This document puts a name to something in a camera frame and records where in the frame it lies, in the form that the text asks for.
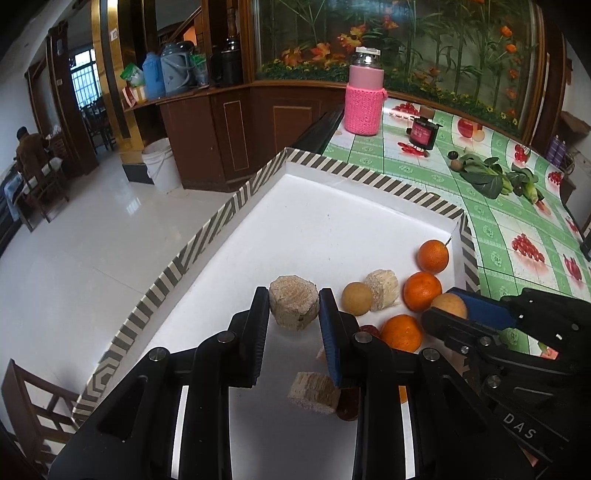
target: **white bucket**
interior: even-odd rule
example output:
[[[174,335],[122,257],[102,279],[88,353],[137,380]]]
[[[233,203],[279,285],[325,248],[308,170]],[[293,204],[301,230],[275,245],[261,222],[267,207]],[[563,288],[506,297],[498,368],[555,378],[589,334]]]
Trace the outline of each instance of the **white bucket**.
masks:
[[[161,192],[168,193],[181,186],[177,163],[174,161],[170,140],[163,138],[142,151],[142,160],[148,167],[148,177]]]

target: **wooden cabinet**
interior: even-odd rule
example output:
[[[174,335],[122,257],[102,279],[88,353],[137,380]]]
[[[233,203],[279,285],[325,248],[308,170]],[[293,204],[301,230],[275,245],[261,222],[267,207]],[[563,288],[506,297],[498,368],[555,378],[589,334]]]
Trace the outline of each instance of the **wooden cabinet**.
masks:
[[[160,111],[183,186],[231,192],[344,101],[341,87],[255,82],[166,99]]]
[[[262,166],[255,148],[250,90],[231,90],[210,98],[226,180],[247,180]]]
[[[209,97],[160,106],[183,187],[227,191]]]
[[[289,147],[326,112],[345,101],[343,88],[273,85],[255,82],[251,87],[253,118],[261,155],[269,160]]]

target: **fish tank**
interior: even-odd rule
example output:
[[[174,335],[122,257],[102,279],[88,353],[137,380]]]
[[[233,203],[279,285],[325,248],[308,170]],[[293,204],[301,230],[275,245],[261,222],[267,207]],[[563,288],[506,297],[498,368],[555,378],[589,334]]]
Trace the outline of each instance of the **fish tank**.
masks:
[[[257,79],[346,83],[355,48],[378,48],[387,90],[522,134],[540,76],[530,0],[254,0],[252,9]]]

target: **gray thermos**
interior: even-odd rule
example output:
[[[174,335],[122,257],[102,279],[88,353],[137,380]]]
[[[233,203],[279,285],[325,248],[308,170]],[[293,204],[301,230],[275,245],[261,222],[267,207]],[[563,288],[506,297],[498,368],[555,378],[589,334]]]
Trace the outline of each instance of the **gray thermos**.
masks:
[[[160,60],[166,95],[186,92],[194,85],[194,67],[187,49],[176,43],[169,43],[164,47]]]

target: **white floor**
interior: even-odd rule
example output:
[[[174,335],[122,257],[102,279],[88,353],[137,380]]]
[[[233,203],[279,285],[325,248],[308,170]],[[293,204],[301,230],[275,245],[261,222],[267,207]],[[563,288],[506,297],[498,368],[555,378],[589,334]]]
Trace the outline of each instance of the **white floor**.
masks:
[[[70,203],[17,232],[0,258],[0,378],[10,358],[81,392],[168,262],[230,194],[129,183],[116,154],[72,182]],[[9,426],[0,401],[0,420]]]

